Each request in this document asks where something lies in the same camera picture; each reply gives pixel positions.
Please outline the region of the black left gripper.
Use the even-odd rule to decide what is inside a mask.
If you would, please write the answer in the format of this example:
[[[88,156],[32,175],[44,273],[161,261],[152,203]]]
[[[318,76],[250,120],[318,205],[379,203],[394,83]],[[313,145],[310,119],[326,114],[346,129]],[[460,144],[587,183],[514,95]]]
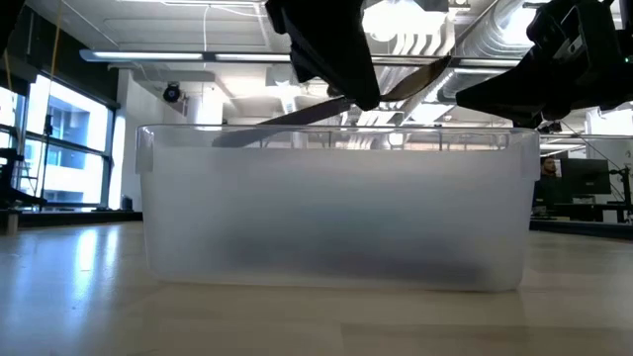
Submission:
[[[364,111],[380,103],[370,50],[361,24],[363,0],[268,0],[274,31],[291,40],[290,58],[298,81],[319,78]],[[307,49],[333,49],[310,54]]]

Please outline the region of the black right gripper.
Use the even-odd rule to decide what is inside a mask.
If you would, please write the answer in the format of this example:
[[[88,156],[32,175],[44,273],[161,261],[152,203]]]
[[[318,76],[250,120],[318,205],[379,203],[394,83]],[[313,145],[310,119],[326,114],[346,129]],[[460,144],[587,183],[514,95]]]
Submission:
[[[632,0],[620,0],[622,28],[610,1],[541,4],[526,35],[534,47],[519,63],[456,94],[459,106],[534,130],[552,111],[614,109],[632,100]]]

